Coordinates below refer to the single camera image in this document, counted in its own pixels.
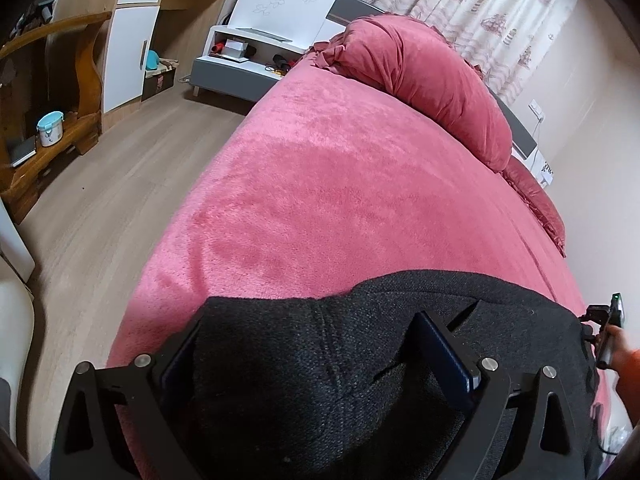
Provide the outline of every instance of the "hand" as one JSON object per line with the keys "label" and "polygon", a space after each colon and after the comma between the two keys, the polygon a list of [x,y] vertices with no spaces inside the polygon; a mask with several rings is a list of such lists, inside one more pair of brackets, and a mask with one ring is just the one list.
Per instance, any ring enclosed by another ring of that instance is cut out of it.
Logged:
{"label": "hand", "polygon": [[[628,340],[626,339],[625,331],[619,326],[607,325],[605,328],[609,334],[611,340],[611,369],[620,373],[620,370],[625,365],[626,360],[631,355],[631,349],[629,348]],[[600,343],[602,341],[602,334],[596,336],[596,355],[600,351]]]}

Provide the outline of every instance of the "pink blanket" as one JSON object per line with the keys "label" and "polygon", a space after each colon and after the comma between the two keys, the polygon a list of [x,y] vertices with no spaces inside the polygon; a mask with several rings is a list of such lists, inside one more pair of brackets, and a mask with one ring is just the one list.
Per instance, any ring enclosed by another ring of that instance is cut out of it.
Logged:
{"label": "pink blanket", "polygon": [[208,296],[321,297],[403,269],[482,272],[585,310],[565,260],[500,174],[420,112],[303,60],[174,216],[108,365],[154,352]]}

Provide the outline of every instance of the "electrical outlet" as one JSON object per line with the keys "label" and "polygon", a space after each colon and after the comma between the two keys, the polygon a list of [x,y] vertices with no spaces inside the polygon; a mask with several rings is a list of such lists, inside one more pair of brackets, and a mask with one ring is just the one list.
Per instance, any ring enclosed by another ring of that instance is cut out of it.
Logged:
{"label": "electrical outlet", "polygon": [[540,122],[545,120],[545,113],[542,111],[542,108],[535,99],[533,99],[533,101],[529,103],[529,109],[533,112],[533,114],[538,118]]}

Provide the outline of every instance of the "cabinet handle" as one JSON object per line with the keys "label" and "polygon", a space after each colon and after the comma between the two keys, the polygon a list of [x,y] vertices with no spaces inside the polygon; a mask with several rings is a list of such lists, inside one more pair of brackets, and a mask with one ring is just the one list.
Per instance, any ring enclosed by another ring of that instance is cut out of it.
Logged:
{"label": "cabinet handle", "polygon": [[148,40],[145,40],[145,42],[142,44],[142,54],[140,54],[140,70],[142,70],[142,65],[145,62],[145,52],[146,52],[146,43]]}

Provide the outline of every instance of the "book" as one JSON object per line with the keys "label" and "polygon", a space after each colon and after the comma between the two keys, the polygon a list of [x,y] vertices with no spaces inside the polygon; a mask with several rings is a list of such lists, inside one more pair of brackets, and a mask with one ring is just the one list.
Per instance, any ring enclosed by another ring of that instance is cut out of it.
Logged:
{"label": "book", "polygon": [[36,137],[31,136],[20,144],[14,146],[9,152],[11,159],[11,167],[20,166],[25,160],[28,160],[36,154]]}
{"label": "book", "polygon": [[227,56],[226,54],[211,54],[213,57],[221,57],[222,59],[228,59],[229,61],[235,61],[236,63],[244,63],[245,61],[249,61],[248,57],[233,57]]}

